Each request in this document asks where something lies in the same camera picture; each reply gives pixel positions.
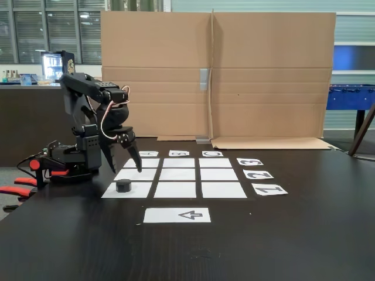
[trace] counter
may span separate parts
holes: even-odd
[[[0,167],[14,167],[54,140],[72,145],[60,85],[0,86]]]

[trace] cable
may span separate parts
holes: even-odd
[[[121,105],[121,104],[127,104],[129,103],[129,96],[130,96],[130,87],[125,85],[123,86],[121,89],[124,90],[124,88],[128,88],[128,100],[127,101],[124,101],[124,102],[120,102],[118,104],[115,104],[113,101],[110,102],[110,104],[108,105],[107,109],[105,110],[105,113],[103,115],[103,119],[101,120],[100,122],[100,129],[101,129],[101,132],[103,133],[103,135],[108,138],[108,139],[117,139],[117,136],[107,136],[104,131],[103,131],[103,122],[108,114],[108,112],[111,110],[111,108],[114,106],[114,105]]]
[[[19,167],[19,165],[21,165],[23,162],[26,162],[27,160],[30,160],[30,159],[32,159],[32,158],[34,158],[35,156],[40,155],[40,154],[42,154],[42,152],[39,152],[39,153],[34,154],[34,155],[30,155],[29,157],[23,159],[21,162],[19,162],[19,163],[17,164],[17,166],[16,166],[17,169],[20,170],[20,171],[22,171],[22,172],[24,172],[24,173],[26,173],[26,174],[28,174],[29,176],[33,177],[34,179],[36,179],[36,176],[34,176],[32,173],[29,173],[29,172],[26,171],[26,170],[23,170],[22,168]]]
[[[48,169],[45,170],[45,179],[48,180],[48,179],[50,179],[51,177],[46,177],[47,170],[48,170]]]
[[[88,105],[90,106],[91,110],[94,112],[94,114],[96,114],[96,111],[94,110],[93,106],[91,105],[89,97],[87,97],[87,96],[85,96],[85,97],[86,97],[86,101],[88,102]]]

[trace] arrow sign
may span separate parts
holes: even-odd
[[[180,217],[188,218],[190,220],[195,220],[195,217],[202,217],[203,214],[195,213],[195,211],[186,212],[183,214],[179,214]]]
[[[279,195],[279,194],[288,194],[281,186],[276,184],[257,184],[252,183],[255,192],[258,195],[267,196],[267,195]]]
[[[147,208],[145,212],[144,223],[200,223],[211,222],[208,208]]]

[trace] cardboard sheet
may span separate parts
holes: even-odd
[[[125,125],[137,136],[327,148],[315,138],[335,20],[334,13],[102,12],[103,79],[131,87]]]
[[[332,145],[317,138],[219,137],[211,140],[219,149],[330,149]]]
[[[137,136],[163,136],[166,141],[207,136],[207,91],[201,90],[199,68],[103,67],[103,77],[129,85],[129,118]],[[167,138],[176,136],[179,139]]]
[[[102,11],[101,30],[103,67],[208,68],[209,13]]]
[[[322,136],[334,29],[334,13],[215,13],[213,146],[321,147],[292,138]],[[249,143],[218,141],[234,136]]]

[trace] paper card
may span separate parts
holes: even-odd
[[[238,180],[233,169],[200,169],[201,180]]]
[[[244,170],[246,178],[250,180],[264,180],[264,179],[273,179],[274,177],[267,171],[248,171]]]
[[[170,150],[169,156],[170,157],[189,156],[189,152],[188,151],[182,151],[182,150]]]
[[[255,192],[262,196],[288,194],[281,186],[276,184],[252,183]]]
[[[195,180],[195,169],[162,169],[159,180]]]
[[[242,166],[256,166],[263,165],[258,159],[249,159],[249,158],[237,158],[237,161]]]
[[[131,191],[122,193],[116,191],[116,183],[111,183],[101,198],[147,198],[151,184],[134,182],[131,183]]]
[[[140,151],[139,152],[139,155],[141,157],[157,157],[158,154],[159,152],[157,151]]]
[[[201,168],[232,168],[228,158],[199,158]]]
[[[159,182],[154,198],[196,198],[195,182]]]
[[[203,198],[247,198],[239,182],[202,182]]]
[[[122,169],[115,180],[150,180],[152,181],[155,177],[156,169],[142,169],[141,173],[138,173],[137,169]]]
[[[223,153],[220,151],[202,151],[204,157],[223,157]]]
[[[159,158],[146,158],[142,159],[142,168],[157,168],[159,165]],[[129,159],[124,168],[136,168],[133,159]]]
[[[148,208],[143,222],[211,222],[211,218],[208,208]]]
[[[163,168],[194,168],[194,158],[165,158]]]

